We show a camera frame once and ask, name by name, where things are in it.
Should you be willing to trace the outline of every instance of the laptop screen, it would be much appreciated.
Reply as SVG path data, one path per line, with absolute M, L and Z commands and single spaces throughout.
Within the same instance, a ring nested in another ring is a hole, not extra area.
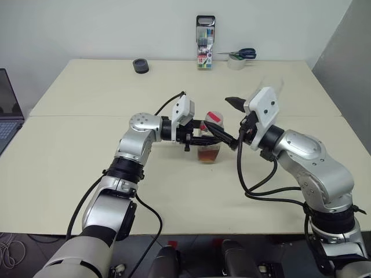
M 0 118 L 23 118 L 16 95 L 4 68 L 0 68 Z

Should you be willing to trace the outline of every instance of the scissors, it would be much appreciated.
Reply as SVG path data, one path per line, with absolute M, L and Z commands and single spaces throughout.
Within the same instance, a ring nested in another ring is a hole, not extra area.
M 254 48 L 243 48 L 236 52 L 222 52 L 218 54 L 229 54 L 239 56 L 243 59 L 255 59 L 256 58 L 256 51 Z

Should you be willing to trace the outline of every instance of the marker box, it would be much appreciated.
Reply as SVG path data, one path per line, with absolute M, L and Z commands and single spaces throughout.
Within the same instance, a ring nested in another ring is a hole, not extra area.
M 197 67 L 199 69 L 211 69 L 214 38 L 215 38 L 215 17 L 197 16 L 196 43 L 197 43 Z

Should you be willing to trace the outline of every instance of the gray wall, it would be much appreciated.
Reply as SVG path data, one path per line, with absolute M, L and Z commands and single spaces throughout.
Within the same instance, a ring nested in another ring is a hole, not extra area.
M 370 0 L 353 0 L 313 73 L 371 153 Z

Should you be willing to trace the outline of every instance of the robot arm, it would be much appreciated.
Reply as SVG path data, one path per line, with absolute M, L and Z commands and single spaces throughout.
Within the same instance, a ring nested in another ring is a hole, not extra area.
M 263 158 L 276 159 L 298 182 L 314 233 L 308 244 L 319 270 L 326 275 L 336 271 L 336 277 L 368 277 L 371 262 L 354 217 L 354 212 L 361 210 L 352 202 L 351 173 L 328 155 L 318 139 L 274 125 L 278 104 L 273 88 L 262 88 L 250 101 L 236 97 L 226 100 L 246 113 L 240 129 L 246 133 L 244 142 L 253 150 L 262 149 Z M 236 139 L 227 137 L 212 123 L 206 125 L 214 136 L 236 147 Z M 357 269 L 360 266 L 361 276 Z
M 134 221 L 138 182 L 152 143 L 161 140 L 190 145 L 211 145 L 213 137 L 194 137 L 194 103 L 182 96 L 173 108 L 173 119 L 139 113 L 129 121 L 129 130 L 119 142 L 114 160 L 97 185 L 82 220 L 82 233 L 67 240 L 35 278 L 107 277 L 113 242 L 129 235 Z

